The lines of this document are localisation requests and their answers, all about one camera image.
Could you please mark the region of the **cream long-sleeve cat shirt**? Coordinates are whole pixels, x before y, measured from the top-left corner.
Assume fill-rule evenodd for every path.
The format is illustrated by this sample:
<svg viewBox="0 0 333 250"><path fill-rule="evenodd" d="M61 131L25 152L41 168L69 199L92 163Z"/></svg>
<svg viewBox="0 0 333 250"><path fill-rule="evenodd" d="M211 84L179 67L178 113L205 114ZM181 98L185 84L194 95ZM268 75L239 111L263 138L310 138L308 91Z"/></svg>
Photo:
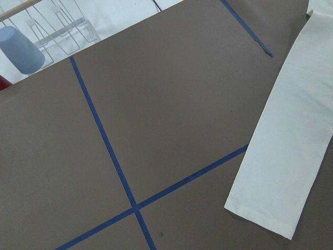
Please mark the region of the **cream long-sleeve cat shirt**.
<svg viewBox="0 0 333 250"><path fill-rule="evenodd" d="M309 1L224 207L292 239L332 138L332 1Z"/></svg>

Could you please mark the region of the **brown paper table cover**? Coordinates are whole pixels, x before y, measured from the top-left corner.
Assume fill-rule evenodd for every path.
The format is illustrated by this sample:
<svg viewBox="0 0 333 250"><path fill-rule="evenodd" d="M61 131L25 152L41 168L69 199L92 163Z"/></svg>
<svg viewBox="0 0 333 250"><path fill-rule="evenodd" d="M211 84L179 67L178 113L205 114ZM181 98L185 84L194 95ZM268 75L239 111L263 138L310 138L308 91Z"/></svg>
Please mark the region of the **brown paper table cover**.
<svg viewBox="0 0 333 250"><path fill-rule="evenodd" d="M73 57L137 203L248 145L307 1L183 1ZM140 210L156 249L332 249L332 147L292 240L224 208L244 153ZM70 59L1 91L1 249L131 208ZM134 214L69 249L150 249Z"/></svg>

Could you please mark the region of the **blue tape grid lines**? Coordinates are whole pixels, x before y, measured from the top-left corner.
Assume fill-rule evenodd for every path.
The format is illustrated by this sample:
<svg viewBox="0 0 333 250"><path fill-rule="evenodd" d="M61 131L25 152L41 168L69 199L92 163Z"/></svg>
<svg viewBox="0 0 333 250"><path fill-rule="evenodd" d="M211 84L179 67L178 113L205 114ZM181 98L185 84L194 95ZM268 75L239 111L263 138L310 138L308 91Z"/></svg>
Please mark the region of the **blue tape grid lines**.
<svg viewBox="0 0 333 250"><path fill-rule="evenodd" d="M165 197L166 195L172 193L173 191L175 191L175 190L183 187L184 185L186 185L187 183L189 183L189 182L197 179L198 177L200 177L200 176L208 173L209 171L213 170L214 168L216 168L216 167L218 167L218 166L220 166L220 165L228 162L229 160L231 160L231 159L233 159L233 158L241 155L242 153L244 153L247 150L248 146L245 145L245 146L243 146L243 147L241 147L241 148L239 148L239 149L231 152L230 154L224 156L223 158L221 158L221 159L219 159L219 160L217 160L217 161L209 164L208 166L206 166L206 167L204 167L204 168L196 171L195 173L193 173L193 174L191 174L191 175L189 175L189 176L181 179L177 183L175 183L175 184L169 186L168 188L166 188L166 189L158 192L157 194L155 194L155 195L153 195L153 196L145 199L144 201L142 201L140 203L137 203L136 200L135 200L135 198L134 198L133 192L132 192L132 190L130 188L130 185L128 184L128 181L127 181L127 179L125 177L125 174L124 174L124 172L123 172L123 170L121 168L121 165L120 165L120 163L119 163L119 161L117 159L117 156L116 156L116 154L114 152L114 149L112 148L111 142L110 142L110 140L109 140L109 138L108 138L108 136L107 136L107 134L105 132L103 123L100 120L98 112L97 112L97 110L96 110L96 108L94 106L93 100L91 99L91 96L90 96L89 91L88 91L88 89L87 89L87 87L85 85L85 82L84 82L83 78L82 78L82 75L81 75L80 70L79 70L79 68L77 66L77 63L76 63L76 61L75 61L75 59L74 59L73 56L70 56L69 59L70 59L72 68L73 68L73 70L74 70L74 72L76 74L77 80L78 80L78 82L80 84L80 87L82 89L82 92L83 92L83 94L85 96L86 102L87 102L87 104L88 104L88 106L89 106L89 108L91 110L91 113L93 115L95 123L96 123L96 125L98 127L99 133L100 133L100 135L101 135L101 137L103 139L103 142L105 144L105 147L106 147L106 149L108 151L108 154L109 154L109 156L110 156L110 158L112 160L112 163L113 163L113 165L114 165L114 167L115 167L115 169L117 171L118 177L119 177L119 179L120 179L120 181L122 183L122 186L123 186L123 188L124 188L124 190L126 192L126 195L127 195L128 199L130 201L131 208L128 209L128 210L126 210L126 211L124 211L124 212L122 212L122 213L120 213L120 214L118 214L118 215L116 215L115 217L107 220L106 222L104 222L104 223L102 223L102 224L100 224L100 225L92 228L91 230L89 230L89 231L81 234L80 236L72 239L71 241L69 241L69 242L61 245L60 247L58 247L58 249L69 249L69 248L73 247L74 245L76 245L76 244L78 244L78 243L80 243L80 242L82 242L82 241L90 238L91 236L97 234L98 232L106 229L107 227L115 224L116 222L123 220L124 218L128 217L131 214L135 215L135 217L136 217L136 219L137 219L137 221L139 223L140 229L141 229L141 231L142 231L142 233L143 233L143 235L145 237L145 240L146 240L149 248L150 249L156 249L154 241L153 241L153 239L151 237L151 234L150 234L150 232L148 230L148 227L147 227L147 225L145 223L145 220L144 220L144 218L143 218L140 210L142 208L144 208L144 207L152 204L153 202L155 202L155 201L157 201L157 200Z"/></svg>

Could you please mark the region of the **blue plastic cup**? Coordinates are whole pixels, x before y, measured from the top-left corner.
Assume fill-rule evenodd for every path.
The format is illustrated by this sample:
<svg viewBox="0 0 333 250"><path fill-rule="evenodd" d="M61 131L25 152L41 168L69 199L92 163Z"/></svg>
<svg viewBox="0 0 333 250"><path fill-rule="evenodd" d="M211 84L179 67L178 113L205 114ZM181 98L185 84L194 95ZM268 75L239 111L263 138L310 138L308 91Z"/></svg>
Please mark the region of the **blue plastic cup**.
<svg viewBox="0 0 333 250"><path fill-rule="evenodd" d="M1 28L1 51L22 74L33 74L45 63L44 54L13 26Z"/></svg>

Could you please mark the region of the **red object at edge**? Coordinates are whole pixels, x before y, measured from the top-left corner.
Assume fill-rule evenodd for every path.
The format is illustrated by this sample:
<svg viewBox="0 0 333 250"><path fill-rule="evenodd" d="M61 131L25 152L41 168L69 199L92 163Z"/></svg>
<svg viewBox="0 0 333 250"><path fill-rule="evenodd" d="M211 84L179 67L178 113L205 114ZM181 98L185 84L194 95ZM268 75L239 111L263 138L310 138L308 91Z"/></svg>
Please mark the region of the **red object at edge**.
<svg viewBox="0 0 333 250"><path fill-rule="evenodd" d="M4 90L8 87L12 86L12 83L9 82L6 78L4 78L3 76L0 76L0 90Z"/></svg>

